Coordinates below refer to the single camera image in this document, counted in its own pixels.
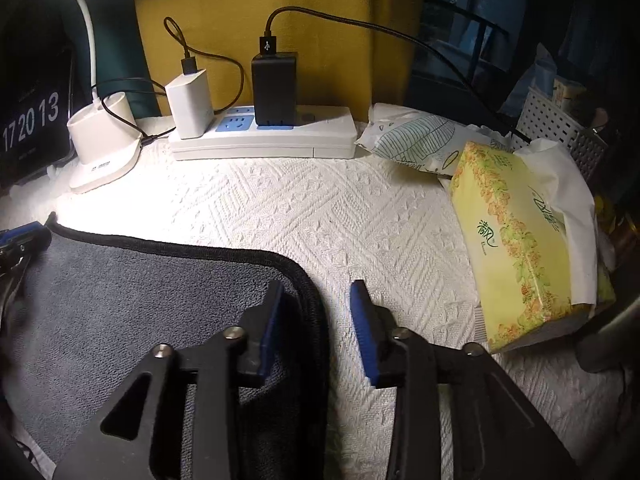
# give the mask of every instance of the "white power strip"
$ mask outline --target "white power strip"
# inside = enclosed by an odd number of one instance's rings
[[[357,137],[346,107],[299,106],[298,126],[258,126],[254,107],[239,106],[216,116],[195,139],[181,139],[174,130],[169,147],[177,160],[301,156],[353,158]]]

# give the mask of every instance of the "curtain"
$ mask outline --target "curtain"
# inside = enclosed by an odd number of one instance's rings
[[[168,83],[180,73],[182,49],[164,30],[174,18],[194,48],[242,63],[248,80],[238,104],[253,101],[251,60],[270,12],[297,5],[367,20],[417,35],[422,0],[135,0],[140,34],[151,77]],[[372,102],[401,104],[414,56],[413,47],[378,32],[284,13],[273,22],[278,50],[298,53],[298,103],[348,106],[356,120],[367,119]],[[238,92],[238,68],[198,59],[207,69],[214,108]],[[168,113],[166,101],[161,109]]]

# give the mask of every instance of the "white desk lamp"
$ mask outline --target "white desk lamp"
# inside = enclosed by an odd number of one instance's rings
[[[141,134],[111,117],[102,107],[96,84],[94,26],[85,0],[76,0],[84,17],[89,40],[92,97],[94,102],[76,112],[66,123],[76,152],[76,166],[69,186],[76,193],[84,193],[108,184],[133,168],[140,154]],[[124,92],[105,99],[109,110],[134,123],[133,114]]]

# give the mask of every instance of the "white plastic basket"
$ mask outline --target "white plastic basket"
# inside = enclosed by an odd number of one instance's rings
[[[529,88],[517,128],[532,140],[546,137],[562,142],[585,180],[593,174],[607,150],[607,143],[598,134],[581,126],[533,87]],[[519,137],[513,137],[514,149],[525,145]]]

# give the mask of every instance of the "metal bolt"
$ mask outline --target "metal bolt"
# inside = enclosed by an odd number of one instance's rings
[[[391,337],[393,339],[407,339],[411,335],[411,330],[403,326],[393,329]]]
[[[476,343],[474,341],[466,343],[462,347],[462,351],[465,354],[470,355],[471,357],[481,356],[485,352],[484,348],[482,348],[482,345],[480,343]]]
[[[173,352],[174,349],[171,348],[170,345],[165,345],[164,343],[160,343],[159,345],[154,346],[154,349],[152,350],[152,352],[154,353],[154,357],[169,357]]]
[[[225,339],[240,339],[244,337],[244,328],[241,326],[230,326],[222,333]]]

